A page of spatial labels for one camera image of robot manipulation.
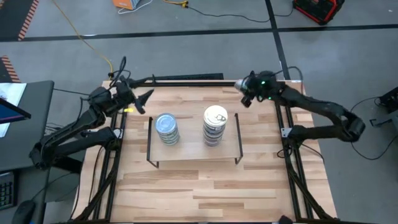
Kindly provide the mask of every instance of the gray floor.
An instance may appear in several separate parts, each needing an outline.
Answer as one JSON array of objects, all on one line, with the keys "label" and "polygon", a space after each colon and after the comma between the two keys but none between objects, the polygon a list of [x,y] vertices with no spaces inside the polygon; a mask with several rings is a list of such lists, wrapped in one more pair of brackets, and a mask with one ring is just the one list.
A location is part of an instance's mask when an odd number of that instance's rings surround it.
[{"label": "gray floor", "polygon": [[[276,14],[287,14],[291,0],[271,0]],[[81,34],[118,34],[206,29],[270,28],[240,18],[203,17],[188,9],[160,0],[135,13],[117,14],[111,1],[57,1]],[[266,20],[263,0],[191,0],[201,11],[213,14],[235,13]],[[349,0],[329,26],[396,24],[398,1]],[[278,27],[316,27],[294,11],[290,17],[277,17]],[[51,1],[41,1],[27,37],[74,35],[72,28]],[[356,30],[281,33],[289,66],[304,73],[307,93],[318,99],[335,101],[347,108],[356,102],[384,94],[398,84],[398,30]],[[117,67],[127,56],[127,69],[135,78],[151,74],[189,75],[224,73],[226,79],[242,78],[251,70],[280,70],[274,38],[267,34],[223,34],[185,37],[147,37],[90,40]],[[79,40],[0,43],[0,53],[8,55],[23,82],[54,80],[56,88],[90,92],[107,78],[108,64]],[[291,72],[292,78],[298,78]],[[49,122],[67,124],[77,116],[78,95],[55,92]],[[367,123],[356,147],[368,157],[381,153],[396,135],[390,125],[372,128],[368,120],[383,112],[373,101],[355,109]],[[328,121],[314,117],[315,124]],[[384,157],[367,161],[349,144],[320,141],[325,157],[333,200],[342,220],[396,223],[398,209],[398,159],[395,142]],[[60,175],[59,170],[52,177]],[[50,189],[48,201],[72,189],[76,177]],[[71,210],[73,193],[63,203],[48,204],[45,223],[62,221]]]}]

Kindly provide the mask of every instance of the tin can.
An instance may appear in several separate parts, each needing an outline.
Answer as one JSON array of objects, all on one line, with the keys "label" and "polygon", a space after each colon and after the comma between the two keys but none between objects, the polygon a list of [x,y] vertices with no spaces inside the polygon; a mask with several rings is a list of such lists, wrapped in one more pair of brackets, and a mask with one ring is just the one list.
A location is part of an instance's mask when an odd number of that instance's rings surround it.
[{"label": "tin can", "polygon": [[159,115],[155,120],[155,129],[162,142],[168,146],[176,144],[180,139],[177,120],[172,114],[164,113]]},{"label": "tin can", "polygon": [[222,106],[214,105],[205,110],[203,116],[203,139],[208,146],[217,146],[222,138],[228,113]]}]

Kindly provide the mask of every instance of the yellow cable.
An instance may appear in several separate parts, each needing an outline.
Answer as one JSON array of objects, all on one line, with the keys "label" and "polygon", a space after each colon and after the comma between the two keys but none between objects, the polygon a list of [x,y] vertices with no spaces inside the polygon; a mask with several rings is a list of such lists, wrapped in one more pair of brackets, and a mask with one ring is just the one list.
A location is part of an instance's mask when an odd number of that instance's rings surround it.
[{"label": "yellow cable", "polygon": [[170,4],[176,4],[176,5],[179,5],[181,7],[188,7],[188,1],[173,2],[173,1],[163,0],[163,2],[170,3]]},{"label": "yellow cable", "polygon": [[108,64],[109,64],[109,68],[111,69],[111,73],[113,73],[113,66],[112,63],[100,52],[98,52],[93,46],[91,46],[87,41],[85,41],[81,35],[79,34],[79,32],[76,30],[75,26],[72,24],[72,22],[69,20],[69,18],[67,17],[67,15],[65,15],[65,13],[62,11],[62,9],[58,6],[58,4],[55,2],[55,0],[52,0],[52,2],[55,4],[55,6],[60,10],[60,12],[62,13],[62,15],[64,16],[64,18],[67,19],[67,21],[69,22],[69,24],[72,26],[73,30],[75,31],[77,37],[83,41],[87,46],[89,46],[91,49],[94,50],[94,52],[96,54],[98,54],[101,58],[103,58]]}]

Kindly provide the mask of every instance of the pull tab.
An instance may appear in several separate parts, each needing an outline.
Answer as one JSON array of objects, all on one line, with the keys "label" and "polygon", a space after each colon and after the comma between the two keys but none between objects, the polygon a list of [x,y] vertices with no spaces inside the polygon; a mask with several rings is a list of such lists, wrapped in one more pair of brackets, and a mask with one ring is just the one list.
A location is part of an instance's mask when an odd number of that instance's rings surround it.
[{"label": "pull tab", "polygon": [[226,118],[225,118],[223,115],[221,115],[221,114],[217,115],[217,116],[216,116],[216,119],[217,119],[218,121],[226,121]]}]

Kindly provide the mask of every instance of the white can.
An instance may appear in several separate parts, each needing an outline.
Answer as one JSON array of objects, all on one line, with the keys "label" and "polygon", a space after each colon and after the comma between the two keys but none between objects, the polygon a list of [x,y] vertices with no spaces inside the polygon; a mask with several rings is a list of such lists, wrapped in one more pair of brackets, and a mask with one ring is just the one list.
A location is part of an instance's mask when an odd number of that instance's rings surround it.
[{"label": "white can", "polygon": [[203,139],[208,146],[217,146],[222,138],[228,120],[227,110],[214,105],[205,110],[203,115]]}]

